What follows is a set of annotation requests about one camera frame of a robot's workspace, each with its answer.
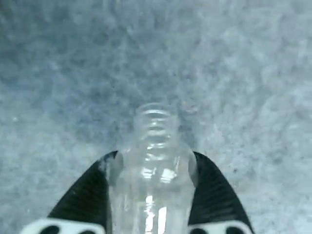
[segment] clear plastic bottle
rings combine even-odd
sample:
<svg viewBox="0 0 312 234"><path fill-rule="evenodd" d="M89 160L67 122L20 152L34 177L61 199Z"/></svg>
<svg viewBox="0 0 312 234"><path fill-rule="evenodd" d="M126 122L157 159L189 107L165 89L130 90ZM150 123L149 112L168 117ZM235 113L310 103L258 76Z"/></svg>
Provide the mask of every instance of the clear plastic bottle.
<svg viewBox="0 0 312 234"><path fill-rule="evenodd" d="M115 234L187 233L197 167L178 127L169 106L137 109L130 144L117 154L123 170L112 188Z"/></svg>

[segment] bottle neck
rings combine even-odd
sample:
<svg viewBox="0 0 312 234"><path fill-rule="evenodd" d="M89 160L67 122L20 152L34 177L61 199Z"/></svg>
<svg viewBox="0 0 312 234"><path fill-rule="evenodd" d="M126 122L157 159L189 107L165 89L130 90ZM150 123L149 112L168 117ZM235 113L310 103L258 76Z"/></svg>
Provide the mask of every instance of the bottle neck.
<svg viewBox="0 0 312 234"><path fill-rule="evenodd" d="M150 103L139 107L135 117L135 134L153 146L162 146L178 138L178 118L169 107Z"/></svg>

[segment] bottle body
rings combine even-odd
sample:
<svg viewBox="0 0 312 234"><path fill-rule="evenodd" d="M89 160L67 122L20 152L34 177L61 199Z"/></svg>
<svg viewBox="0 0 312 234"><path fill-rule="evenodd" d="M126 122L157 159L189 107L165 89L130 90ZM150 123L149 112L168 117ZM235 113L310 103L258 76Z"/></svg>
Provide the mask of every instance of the bottle body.
<svg viewBox="0 0 312 234"><path fill-rule="evenodd" d="M117 157L123 170L112 188L115 233L186 233L196 160L178 137L178 120L169 108L140 107L133 139Z"/></svg>

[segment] gray carpet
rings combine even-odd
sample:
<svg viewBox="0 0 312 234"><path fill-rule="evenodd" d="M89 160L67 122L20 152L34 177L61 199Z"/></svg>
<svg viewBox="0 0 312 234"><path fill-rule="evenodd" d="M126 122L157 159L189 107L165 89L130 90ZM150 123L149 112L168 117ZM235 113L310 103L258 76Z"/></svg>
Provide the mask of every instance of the gray carpet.
<svg viewBox="0 0 312 234"><path fill-rule="evenodd" d="M150 101L258 234L312 230L310 0L1 0L0 233L46 216Z"/></svg>

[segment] black ribbed surface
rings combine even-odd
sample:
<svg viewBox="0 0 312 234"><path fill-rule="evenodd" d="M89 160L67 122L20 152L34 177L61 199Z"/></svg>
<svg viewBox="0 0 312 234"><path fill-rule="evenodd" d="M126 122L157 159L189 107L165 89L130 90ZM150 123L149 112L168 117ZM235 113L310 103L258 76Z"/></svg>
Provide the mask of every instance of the black ribbed surface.
<svg viewBox="0 0 312 234"><path fill-rule="evenodd" d="M104 172L109 167L103 160L110 163L116 154L111 152L95 162L67 191L48 217L96 223L102 225L107 234L111 234L109 185ZM189 225L239 220L251 228L243 206L222 172L206 156L196 152L195 156L199 179ZM113 179L122 168L122 161L117 164L118 169L110 171L110 183L114 183ZM240 234L240 231L229 230L227 234Z"/></svg>
<svg viewBox="0 0 312 234"><path fill-rule="evenodd" d="M114 158L111 152L103 160ZM102 160L96 161L66 192L48 217L102 225L111 233L109 186L100 170Z"/></svg>
<svg viewBox="0 0 312 234"><path fill-rule="evenodd" d="M218 167L205 155L195 152L199 180L195 190L189 225L238 220L251 224L236 193ZM240 234L229 230L227 234Z"/></svg>

